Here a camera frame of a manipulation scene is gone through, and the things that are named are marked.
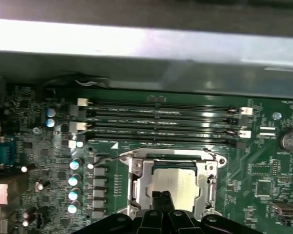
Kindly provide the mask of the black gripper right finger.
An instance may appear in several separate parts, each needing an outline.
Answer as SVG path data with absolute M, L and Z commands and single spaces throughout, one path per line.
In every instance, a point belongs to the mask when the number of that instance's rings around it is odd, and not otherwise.
M 258 231 L 219 216 L 208 214 L 200 221 L 186 211 L 176 210 L 169 191 L 162 192 L 162 201 L 168 224 L 174 234 L 256 234 Z

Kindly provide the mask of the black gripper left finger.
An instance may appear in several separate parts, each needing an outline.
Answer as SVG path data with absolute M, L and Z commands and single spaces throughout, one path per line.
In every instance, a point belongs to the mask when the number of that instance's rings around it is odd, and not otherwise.
M 77 234 L 161 234 L 166 192 L 152 193 L 152 209 L 131 219 L 126 214 L 112 214 L 76 231 Z

